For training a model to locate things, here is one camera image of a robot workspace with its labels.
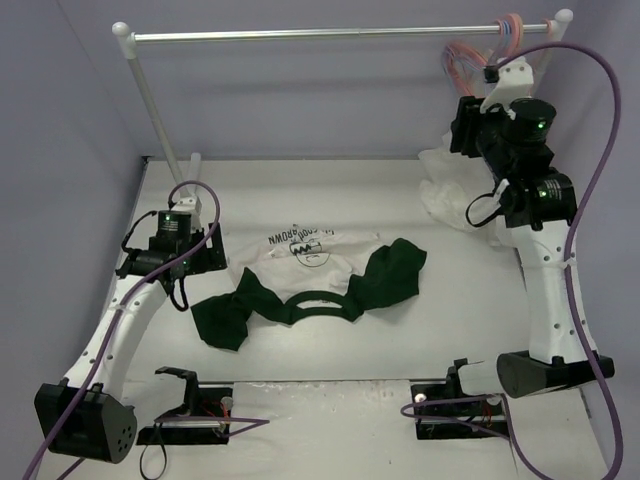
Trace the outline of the white and green t-shirt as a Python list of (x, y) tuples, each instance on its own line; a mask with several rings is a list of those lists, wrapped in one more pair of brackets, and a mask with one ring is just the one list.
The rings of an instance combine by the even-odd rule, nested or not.
[(355, 322), (409, 300), (419, 293), (427, 258), (404, 238), (384, 243), (375, 232), (294, 226), (232, 255), (233, 291), (204, 299), (191, 312), (205, 344), (237, 351), (254, 314), (285, 326), (316, 316)]

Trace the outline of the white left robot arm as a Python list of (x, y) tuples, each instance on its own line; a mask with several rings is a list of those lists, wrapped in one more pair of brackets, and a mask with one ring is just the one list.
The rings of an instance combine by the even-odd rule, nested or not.
[(154, 212), (157, 231), (146, 249), (121, 245), (115, 291), (89, 343), (62, 380), (44, 383), (34, 406), (43, 451), (117, 464), (140, 422), (158, 410), (123, 396), (126, 373), (152, 318), (188, 276), (226, 266), (220, 226), (194, 228), (194, 214)]

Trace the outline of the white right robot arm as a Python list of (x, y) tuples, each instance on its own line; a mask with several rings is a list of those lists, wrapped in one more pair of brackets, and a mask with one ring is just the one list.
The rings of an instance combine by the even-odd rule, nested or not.
[(481, 158), (494, 179), (490, 197), (498, 207), (481, 220), (494, 221), (499, 241), (521, 262), (528, 299), (527, 350), (500, 354), (494, 361), (455, 361), (442, 388), (445, 405), (464, 412), (480, 395), (520, 398), (575, 388), (615, 373), (611, 358), (597, 351), (581, 306), (579, 285), (568, 285), (574, 264), (568, 234), (578, 205), (568, 176), (552, 167), (546, 144), (556, 116), (542, 100), (520, 98), (485, 108), (474, 96), (460, 99), (451, 124), (450, 150)]

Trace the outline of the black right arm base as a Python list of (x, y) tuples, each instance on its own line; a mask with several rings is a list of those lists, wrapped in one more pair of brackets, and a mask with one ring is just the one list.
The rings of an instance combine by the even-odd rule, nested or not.
[(467, 364), (466, 358), (455, 360), (444, 379), (411, 383), (408, 414), (418, 440), (510, 439), (499, 399), (463, 393), (459, 373)]

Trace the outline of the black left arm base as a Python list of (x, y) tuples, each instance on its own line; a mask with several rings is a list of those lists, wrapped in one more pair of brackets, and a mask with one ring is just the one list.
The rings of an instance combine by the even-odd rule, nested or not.
[[(139, 474), (142, 479), (160, 479), (168, 466), (166, 447), (196, 445), (227, 445), (229, 443), (230, 424), (214, 421), (211, 426), (188, 426), (186, 422), (173, 424), (171, 419), (195, 417), (223, 417), (228, 419), (232, 413), (233, 388), (202, 388), (197, 373), (177, 367), (164, 366), (155, 371), (156, 375), (170, 375), (185, 381), (185, 393), (182, 403), (160, 416), (161, 421), (139, 431), (137, 444), (143, 446), (139, 456)], [(150, 446), (158, 446), (163, 459), (160, 472), (149, 475), (145, 472), (144, 456)]]

